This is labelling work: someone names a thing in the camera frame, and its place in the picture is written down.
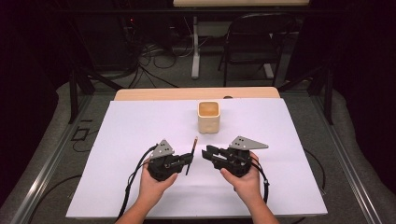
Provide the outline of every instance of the person's left hand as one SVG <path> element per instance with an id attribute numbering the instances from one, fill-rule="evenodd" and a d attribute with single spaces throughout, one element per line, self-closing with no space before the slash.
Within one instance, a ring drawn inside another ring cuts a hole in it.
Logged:
<path id="1" fill-rule="evenodd" d="M 177 173 L 172 174 L 164 181 L 158 181 L 149 174 L 149 159 L 144 161 L 142 175 L 140 176 L 139 196 L 136 201 L 143 203 L 145 206 L 152 208 L 163 196 L 163 193 L 177 179 Z"/>

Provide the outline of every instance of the silver triangular bracket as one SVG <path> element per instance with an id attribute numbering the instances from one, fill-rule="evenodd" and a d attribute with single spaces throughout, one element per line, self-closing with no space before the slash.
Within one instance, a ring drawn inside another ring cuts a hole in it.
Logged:
<path id="1" fill-rule="evenodd" d="M 172 155 L 174 153 L 175 151 L 172 149 L 169 143 L 165 139 L 163 139 L 161 143 L 154 148 L 154 151 L 152 151 L 149 157 L 151 159 L 156 159 L 156 158 Z"/>
<path id="2" fill-rule="evenodd" d="M 240 150 L 251 150 L 251 149 L 259 149 L 259 148 L 268 148 L 268 145 L 265 145 L 264 143 L 256 142 L 254 140 L 248 139 L 243 136 L 237 136 L 230 144 L 230 147 Z"/>

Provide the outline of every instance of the chair backrest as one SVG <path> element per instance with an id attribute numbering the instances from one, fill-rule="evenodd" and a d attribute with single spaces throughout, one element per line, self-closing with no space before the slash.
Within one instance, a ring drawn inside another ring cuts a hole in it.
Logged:
<path id="1" fill-rule="evenodd" d="M 295 23 L 295 18 L 290 14 L 247 14 L 231 23 L 228 35 L 288 34 Z"/>

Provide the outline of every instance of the forearm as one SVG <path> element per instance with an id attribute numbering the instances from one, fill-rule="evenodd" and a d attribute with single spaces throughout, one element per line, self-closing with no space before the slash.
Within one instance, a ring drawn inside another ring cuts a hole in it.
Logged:
<path id="1" fill-rule="evenodd" d="M 117 224 L 141 224 L 149 213 L 151 206 L 136 200 L 134 205 L 129 208 L 124 215 L 116 222 Z"/>
<path id="2" fill-rule="evenodd" d="M 279 222 L 265 204 L 265 202 L 259 198 L 254 202 L 247 203 L 247 209 L 251 214 L 254 224 L 278 224 Z"/>

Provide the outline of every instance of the human hand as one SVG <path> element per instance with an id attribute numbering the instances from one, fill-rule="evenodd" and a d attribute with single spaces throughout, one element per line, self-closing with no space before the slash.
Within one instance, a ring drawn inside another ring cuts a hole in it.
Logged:
<path id="1" fill-rule="evenodd" d="M 140 176 L 140 189 L 137 202 L 143 203 L 151 209 L 163 196 L 166 189 L 175 183 L 177 173 L 172 174 L 164 181 L 158 181 L 149 174 L 149 159 L 144 161 L 142 175 Z"/>
<path id="2" fill-rule="evenodd" d="M 256 160 L 258 161 L 259 158 L 256 154 L 250 152 L 250 157 L 255 159 L 252 160 L 252 162 L 258 165 Z M 234 190 L 247 207 L 250 207 L 253 203 L 257 202 L 257 200 L 262 201 L 262 195 L 260 192 L 260 173 L 255 167 L 251 166 L 247 174 L 241 177 L 231 174 L 225 168 L 222 168 L 220 172 L 223 177 L 233 185 Z"/>

